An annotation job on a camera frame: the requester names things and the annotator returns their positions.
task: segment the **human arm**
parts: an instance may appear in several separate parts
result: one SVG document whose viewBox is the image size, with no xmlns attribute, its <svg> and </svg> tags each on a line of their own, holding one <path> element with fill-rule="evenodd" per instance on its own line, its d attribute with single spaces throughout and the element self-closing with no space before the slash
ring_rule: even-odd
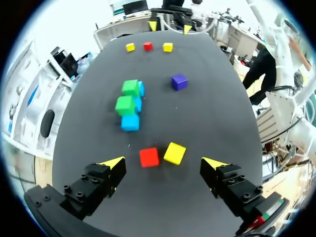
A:
<svg viewBox="0 0 316 237">
<path fill-rule="evenodd" d="M 304 67 L 307 69 L 307 71 L 310 71 L 312 66 L 310 65 L 310 63 L 307 61 L 306 57 L 304 56 L 303 52 L 300 50 L 298 44 L 292 40 L 290 38 L 290 48 L 292 48 L 298 55 L 300 61 L 302 62 L 302 64 L 304 65 Z"/>
</svg>

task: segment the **yellow cube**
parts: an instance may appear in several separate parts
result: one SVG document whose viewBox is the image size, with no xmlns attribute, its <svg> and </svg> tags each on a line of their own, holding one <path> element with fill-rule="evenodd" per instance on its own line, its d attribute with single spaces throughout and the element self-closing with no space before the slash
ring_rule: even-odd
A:
<svg viewBox="0 0 316 237">
<path fill-rule="evenodd" d="M 173 50 L 173 43 L 164 43 L 163 44 L 163 50 L 165 52 L 172 52 L 172 50 Z"/>
<path fill-rule="evenodd" d="M 171 142 L 163 159 L 174 164 L 180 164 L 185 151 L 185 147 Z"/>
<path fill-rule="evenodd" d="M 127 50 L 127 52 L 134 51 L 134 50 L 135 50 L 135 45 L 134 45 L 134 43 L 128 43 L 128 44 L 126 45 L 126 50 Z"/>
</svg>

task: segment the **red cube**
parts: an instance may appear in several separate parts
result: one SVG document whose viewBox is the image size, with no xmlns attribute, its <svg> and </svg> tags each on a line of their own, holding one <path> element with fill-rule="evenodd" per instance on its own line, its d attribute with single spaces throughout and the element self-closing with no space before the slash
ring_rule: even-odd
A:
<svg viewBox="0 0 316 237">
<path fill-rule="evenodd" d="M 144 43 L 144 50 L 145 51 L 150 51 L 150 50 L 152 50 L 154 47 L 153 47 L 153 43 L 151 43 L 151 42 L 146 42 L 146 43 Z"/>
<path fill-rule="evenodd" d="M 140 163 L 143 168 L 158 166 L 160 164 L 158 150 L 156 147 L 143 149 L 139 152 Z"/>
</svg>

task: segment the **white wall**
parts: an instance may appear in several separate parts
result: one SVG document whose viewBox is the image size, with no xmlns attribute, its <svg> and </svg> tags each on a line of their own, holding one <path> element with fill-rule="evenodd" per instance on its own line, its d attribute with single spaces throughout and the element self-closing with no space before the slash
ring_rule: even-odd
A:
<svg viewBox="0 0 316 237">
<path fill-rule="evenodd" d="M 56 46 L 71 52 L 77 59 L 89 51 L 99 51 L 93 38 L 95 23 L 102 27 L 111 17 L 106 0 L 51 0 L 30 20 L 20 42 L 25 45 L 35 39 L 41 61 L 45 61 Z"/>
</svg>

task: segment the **white cabinet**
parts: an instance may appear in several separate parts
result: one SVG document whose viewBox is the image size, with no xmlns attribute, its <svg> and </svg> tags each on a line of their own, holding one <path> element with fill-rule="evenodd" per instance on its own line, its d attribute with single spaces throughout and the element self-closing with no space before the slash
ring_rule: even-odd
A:
<svg viewBox="0 0 316 237">
<path fill-rule="evenodd" d="M 1 131 L 3 138 L 20 150 L 52 159 L 59 124 L 71 92 L 62 85 L 65 73 L 40 64 L 29 44 L 6 74 L 2 87 Z M 40 126 L 47 110 L 58 115 L 51 135 L 43 138 Z"/>
</svg>

